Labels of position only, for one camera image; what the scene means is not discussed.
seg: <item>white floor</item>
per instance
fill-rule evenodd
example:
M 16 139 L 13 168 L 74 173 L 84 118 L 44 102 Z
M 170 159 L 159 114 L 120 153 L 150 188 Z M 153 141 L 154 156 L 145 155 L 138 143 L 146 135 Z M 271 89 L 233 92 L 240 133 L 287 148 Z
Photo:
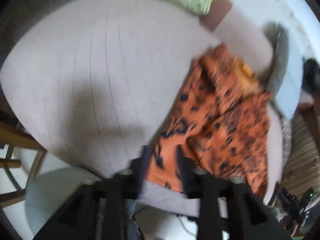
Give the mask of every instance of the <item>white floor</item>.
M 320 24 L 304 0 L 233 0 L 257 26 L 263 27 L 269 21 L 281 22 L 289 28 L 292 37 L 297 41 L 301 52 L 306 57 L 320 59 Z M 0 150 L 0 158 L 4 158 L 6 148 Z M 31 168 L 36 151 L 16 148 L 13 158 L 22 161 L 20 169 L 12 169 L 12 173 L 21 187 L 25 187 L 27 174 Z M 68 165 L 50 153 L 43 161 L 40 174 Z M 0 194 L 14 191 L 9 179 L 0 169 Z M 31 240 L 33 234 L 25 216 L 24 202 L 4 208 L 8 219 L 24 240 Z M 196 225 L 182 218 L 186 228 L 196 234 Z M 195 239 L 186 233 L 175 215 L 148 208 L 137 215 L 137 220 L 147 239 Z

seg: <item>orange cloth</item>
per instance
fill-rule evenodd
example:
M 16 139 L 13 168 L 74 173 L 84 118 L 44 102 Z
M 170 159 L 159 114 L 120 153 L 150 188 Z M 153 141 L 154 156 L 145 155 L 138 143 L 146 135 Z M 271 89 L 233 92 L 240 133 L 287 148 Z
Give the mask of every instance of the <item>orange cloth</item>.
M 182 192 L 176 146 L 184 157 L 216 177 L 240 176 L 264 196 L 267 186 L 266 103 L 269 93 L 248 92 L 238 77 L 239 61 L 220 45 L 192 64 L 174 113 L 154 147 L 147 179 Z

